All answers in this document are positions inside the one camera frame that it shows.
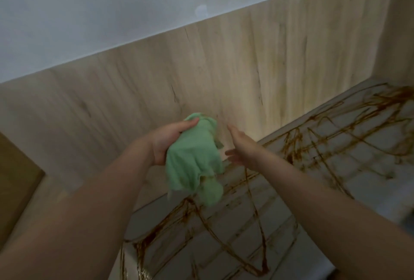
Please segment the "bare forearm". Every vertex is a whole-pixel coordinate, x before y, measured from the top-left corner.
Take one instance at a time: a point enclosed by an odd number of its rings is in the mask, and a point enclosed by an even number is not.
[[[8,279],[106,278],[151,165],[146,139],[133,143],[10,245],[0,260]]]
[[[414,277],[414,240],[399,227],[271,152],[257,160],[312,240],[350,278]]]

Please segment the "hand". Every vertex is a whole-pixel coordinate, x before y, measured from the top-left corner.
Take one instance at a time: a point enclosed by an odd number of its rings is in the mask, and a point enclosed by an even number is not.
[[[235,147],[235,149],[230,149],[225,152],[226,156],[229,157],[229,161],[245,166],[250,170],[258,171],[257,157],[264,148],[244,132],[239,131],[237,127],[228,124],[227,128],[230,131]]]
[[[167,149],[178,140],[181,132],[197,125],[199,118],[191,121],[180,121],[171,123],[148,134],[152,152],[154,155],[153,164],[163,166],[167,155]]]

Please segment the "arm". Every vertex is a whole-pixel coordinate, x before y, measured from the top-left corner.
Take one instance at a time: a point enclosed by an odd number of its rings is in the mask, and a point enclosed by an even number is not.
[[[229,160],[260,172],[329,260],[350,279],[413,279],[414,239],[229,126]]]
[[[133,142],[99,176],[57,204],[0,256],[5,279],[107,279],[148,168],[165,164],[180,132],[169,124]]]

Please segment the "white wall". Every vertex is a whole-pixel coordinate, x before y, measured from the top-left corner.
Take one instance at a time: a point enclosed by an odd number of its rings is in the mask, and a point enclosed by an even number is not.
[[[0,83],[260,1],[0,0]]]

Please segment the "green cloth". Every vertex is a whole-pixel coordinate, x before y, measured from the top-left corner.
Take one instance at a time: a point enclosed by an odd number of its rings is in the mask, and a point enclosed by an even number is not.
[[[217,121],[201,113],[193,113],[185,120],[200,118],[196,126],[181,133],[167,150],[165,163],[170,190],[197,192],[205,205],[217,203],[223,186],[216,174],[224,172],[216,139]]]

